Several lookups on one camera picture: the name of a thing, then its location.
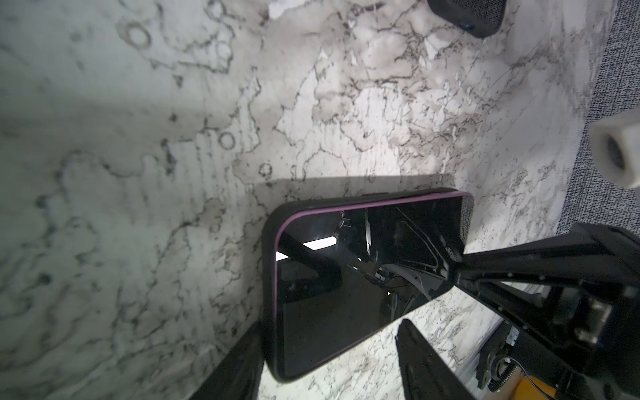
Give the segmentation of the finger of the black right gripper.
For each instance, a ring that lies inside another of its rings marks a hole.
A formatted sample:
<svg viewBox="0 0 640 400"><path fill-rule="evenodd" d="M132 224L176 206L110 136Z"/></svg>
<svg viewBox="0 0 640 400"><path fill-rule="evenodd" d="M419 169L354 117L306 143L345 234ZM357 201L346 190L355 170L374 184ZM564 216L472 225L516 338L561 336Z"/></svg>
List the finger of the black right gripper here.
<svg viewBox="0 0 640 400"><path fill-rule="evenodd" d="M566 234L510 248L470 253L452 268L463 287L481 281L639 286L639 237L607 225L576 223Z"/></svg>
<svg viewBox="0 0 640 400"><path fill-rule="evenodd" d="M560 332L553 326L551 310L539 294L525 293L497 281L462 280L457 287L545 347L560 346Z"/></svg>

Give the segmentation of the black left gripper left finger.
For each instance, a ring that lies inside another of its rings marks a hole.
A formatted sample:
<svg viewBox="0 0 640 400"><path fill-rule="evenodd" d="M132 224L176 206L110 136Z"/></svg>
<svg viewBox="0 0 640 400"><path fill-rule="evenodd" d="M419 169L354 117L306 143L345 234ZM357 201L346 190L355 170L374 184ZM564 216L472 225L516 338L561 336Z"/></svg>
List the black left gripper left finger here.
<svg viewBox="0 0 640 400"><path fill-rule="evenodd" d="M253 324L191 400L256 400L263 373L262 327Z"/></svg>

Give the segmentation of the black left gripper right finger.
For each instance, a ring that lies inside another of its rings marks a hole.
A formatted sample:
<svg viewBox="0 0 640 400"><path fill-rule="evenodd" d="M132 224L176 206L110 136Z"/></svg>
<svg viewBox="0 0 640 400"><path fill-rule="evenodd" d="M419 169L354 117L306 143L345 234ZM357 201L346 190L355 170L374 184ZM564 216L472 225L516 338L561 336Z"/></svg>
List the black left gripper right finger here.
<svg viewBox="0 0 640 400"><path fill-rule="evenodd" d="M395 343L406 400L474 399L409 319L400 323Z"/></svg>

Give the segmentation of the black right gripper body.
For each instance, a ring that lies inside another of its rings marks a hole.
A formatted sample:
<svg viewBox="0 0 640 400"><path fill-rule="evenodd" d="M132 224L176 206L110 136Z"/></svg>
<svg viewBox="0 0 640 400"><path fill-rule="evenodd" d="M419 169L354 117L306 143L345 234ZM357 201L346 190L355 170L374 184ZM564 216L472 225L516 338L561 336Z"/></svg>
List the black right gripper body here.
<svg viewBox="0 0 640 400"><path fill-rule="evenodd" d="M556 386L558 399L639 397L639 286L542 283L560 346L505 323L481 351L477 380L496 392L518 365Z"/></svg>

